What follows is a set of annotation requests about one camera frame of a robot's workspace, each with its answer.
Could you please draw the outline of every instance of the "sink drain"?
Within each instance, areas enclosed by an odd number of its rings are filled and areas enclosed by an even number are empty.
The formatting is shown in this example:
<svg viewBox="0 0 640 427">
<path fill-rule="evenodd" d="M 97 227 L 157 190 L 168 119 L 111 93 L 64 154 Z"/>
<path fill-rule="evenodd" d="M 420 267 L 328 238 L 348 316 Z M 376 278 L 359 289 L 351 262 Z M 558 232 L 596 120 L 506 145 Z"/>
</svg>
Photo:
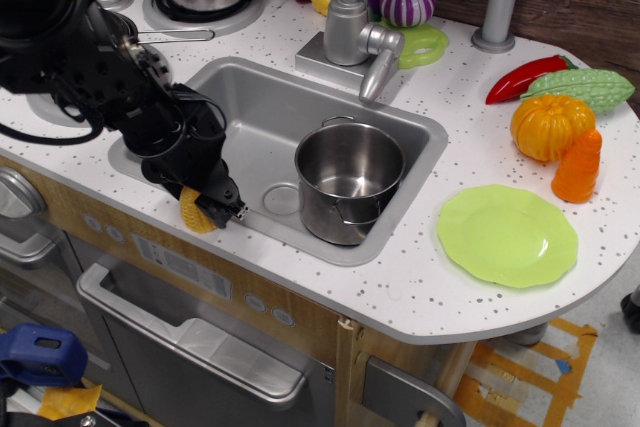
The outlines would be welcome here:
<svg viewBox="0 0 640 427">
<path fill-rule="evenodd" d="M 272 187 L 264 194 L 262 202 L 272 214 L 295 214 L 299 210 L 298 187 L 289 184 Z"/>
</svg>

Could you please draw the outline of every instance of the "stove burner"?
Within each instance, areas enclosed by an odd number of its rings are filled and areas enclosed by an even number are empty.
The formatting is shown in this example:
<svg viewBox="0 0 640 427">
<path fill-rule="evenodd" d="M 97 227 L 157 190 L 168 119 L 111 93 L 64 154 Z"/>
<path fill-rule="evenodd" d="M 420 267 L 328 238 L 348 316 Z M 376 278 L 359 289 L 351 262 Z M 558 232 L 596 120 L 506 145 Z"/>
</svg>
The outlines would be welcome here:
<svg viewBox="0 0 640 427">
<path fill-rule="evenodd" d="M 199 27 L 213 30 L 216 38 L 219 38 L 238 32 L 256 21 L 264 10 L 264 0 L 244 0 L 244 2 L 240 2 L 240 5 L 232 7 L 236 7 L 238 10 L 234 15 L 227 15 L 223 19 L 206 21 L 199 18 L 198 20 L 194 19 L 193 22 L 180 22 L 161 12 L 156 0 L 143 0 L 142 14 L 149 27 L 156 30 L 175 30 L 176 32 L 170 34 L 174 37 L 193 38 L 193 35 L 187 32 L 188 29 Z"/>
<path fill-rule="evenodd" d="M 154 0 L 158 10 L 162 12 L 167 18 L 176 22 L 188 22 L 198 23 L 203 22 L 216 22 L 218 20 L 227 19 L 239 12 L 242 12 L 252 0 L 240 0 L 236 4 L 227 7 L 225 9 L 213 10 L 210 12 L 200 12 L 197 10 L 190 10 L 181 7 L 173 0 Z"/>
</svg>

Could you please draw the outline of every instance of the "faucet handle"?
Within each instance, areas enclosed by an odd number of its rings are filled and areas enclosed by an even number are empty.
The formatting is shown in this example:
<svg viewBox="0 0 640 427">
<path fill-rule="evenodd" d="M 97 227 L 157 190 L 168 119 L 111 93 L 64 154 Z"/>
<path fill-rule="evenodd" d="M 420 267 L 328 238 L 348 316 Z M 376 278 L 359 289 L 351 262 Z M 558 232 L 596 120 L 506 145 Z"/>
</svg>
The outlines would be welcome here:
<svg viewBox="0 0 640 427">
<path fill-rule="evenodd" d="M 404 49 L 404 35 L 379 24 L 367 24 L 358 37 L 358 49 L 378 56 L 360 84 L 360 101 L 370 104 L 395 73 L 398 58 Z"/>
</svg>

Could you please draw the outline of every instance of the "dishwasher door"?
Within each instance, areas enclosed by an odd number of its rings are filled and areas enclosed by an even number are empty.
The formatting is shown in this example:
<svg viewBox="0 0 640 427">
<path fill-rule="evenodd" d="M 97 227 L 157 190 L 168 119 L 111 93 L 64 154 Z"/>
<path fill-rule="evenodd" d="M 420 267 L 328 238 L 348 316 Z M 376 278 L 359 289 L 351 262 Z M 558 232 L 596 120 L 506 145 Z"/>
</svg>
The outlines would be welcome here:
<svg viewBox="0 0 640 427">
<path fill-rule="evenodd" d="M 128 264 L 94 263 L 77 289 L 106 320 L 143 410 L 166 427 L 332 425 L 320 362 Z"/>
</svg>

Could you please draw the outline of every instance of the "green plate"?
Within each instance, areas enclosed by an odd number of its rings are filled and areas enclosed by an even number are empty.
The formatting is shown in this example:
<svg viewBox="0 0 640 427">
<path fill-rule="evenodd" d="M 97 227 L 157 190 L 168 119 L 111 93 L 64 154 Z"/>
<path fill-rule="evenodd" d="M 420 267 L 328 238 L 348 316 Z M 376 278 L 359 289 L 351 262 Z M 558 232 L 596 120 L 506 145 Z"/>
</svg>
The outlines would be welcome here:
<svg viewBox="0 0 640 427">
<path fill-rule="evenodd" d="M 447 201 L 437 231 L 451 260 L 509 287 L 554 282 L 578 257 L 578 235 L 560 209 L 502 185 L 466 189 Z"/>
</svg>

